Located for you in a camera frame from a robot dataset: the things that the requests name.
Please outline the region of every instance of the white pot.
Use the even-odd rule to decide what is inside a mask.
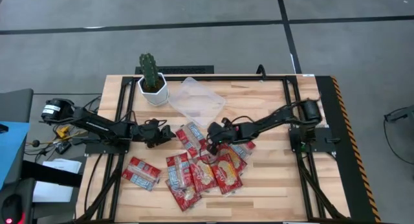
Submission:
[[[142,89],[142,82],[144,81],[144,76],[142,76],[142,78],[138,81],[138,86],[140,87],[142,95],[144,95],[147,101],[154,106],[161,106],[162,104],[166,104],[169,95],[167,81],[164,78],[164,75],[162,75],[162,73],[158,73],[158,76],[163,79],[164,85],[157,93],[144,92],[144,90]]]

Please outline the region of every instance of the chip bag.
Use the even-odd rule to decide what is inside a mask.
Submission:
[[[166,180],[169,191],[173,194],[173,197],[179,205],[181,211],[185,211],[191,208],[194,203],[201,199],[201,195],[195,191],[193,185],[190,185],[186,189],[173,189],[169,180]]]
[[[160,181],[161,170],[150,164],[133,157],[127,168],[122,172],[122,177],[132,183],[151,191]]]
[[[208,164],[208,160],[207,155],[190,160],[190,170],[193,176],[195,190],[198,193],[218,186],[212,168]]]
[[[180,139],[188,153],[190,153],[191,157],[199,156],[200,150],[202,151],[202,154],[205,153],[205,149],[207,148],[206,139],[193,122],[181,126],[175,134]]]
[[[219,150],[219,153],[218,153],[219,156],[226,155],[226,154],[230,156],[235,170],[237,171],[239,175],[241,175],[243,172],[243,169],[247,166],[247,163],[244,162],[244,160],[242,160],[242,158],[240,158],[240,156],[236,154],[236,152],[234,152],[233,149],[231,149],[231,147],[229,147],[227,144],[220,144],[218,145],[217,148]]]
[[[243,186],[229,154],[218,157],[212,164],[212,170],[223,195],[229,195]]]
[[[192,184],[187,153],[167,157],[168,177],[172,189],[186,188]]]
[[[247,161],[256,145],[253,142],[247,142],[242,144],[231,144],[230,147],[242,160]]]

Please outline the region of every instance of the white paper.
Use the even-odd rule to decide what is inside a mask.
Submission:
[[[78,173],[81,162],[66,159],[54,159],[51,162],[43,162],[44,166]],[[61,186],[54,183],[38,181],[34,187],[33,202],[69,202],[71,201],[73,187]]]
[[[51,110],[55,110],[55,111],[60,111],[60,107],[55,106],[55,105],[46,105],[45,109],[51,109]]]

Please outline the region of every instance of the red packaging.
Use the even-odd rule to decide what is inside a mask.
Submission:
[[[201,195],[196,193],[194,185],[183,189],[172,189],[169,180],[166,180],[169,191],[173,194],[175,201],[179,205],[181,211],[185,211],[188,208],[192,207],[199,199]]]
[[[185,149],[190,153],[191,157],[200,155],[200,150],[204,154],[207,148],[206,139],[198,129],[198,127],[190,122],[175,132]]]
[[[190,170],[193,176],[195,190],[198,193],[218,186],[211,166],[205,163],[208,163],[208,160],[207,155],[190,160]]]
[[[253,149],[256,145],[253,142],[247,142],[242,144],[231,144],[230,147],[242,160],[246,161],[253,153]]]
[[[160,181],[161,170],[150,164],[133,157],[127,168],[122,172],[122,177],[132,183],[151,191]]]
[[[243,186],[230,155],[219,156],[212,165],[212,170],[223,195],[229,194]]]
[[[169,183],[173,189],[186,188],[193,183],[187,153],[167,157],[166,160]]]
[[[219,150],[220,156],[225,155],[225,154],[228,154],[230,156],[235,170],[237,171],[239,175],[241,175],[243,169],[247,166],[247,163],[244,162],[244,160],[242,160],[240,156],[236,154],[233,151],[233,149],[231,149],[231,147],[229,147],[227,144],[220,144],[217,148]]]

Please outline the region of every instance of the clear plastic container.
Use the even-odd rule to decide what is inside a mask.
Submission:
[[[207,128],[223,109],[226,100],[194,78],[186,78],[179,90],[170,94],[169,104],[196,125]]]

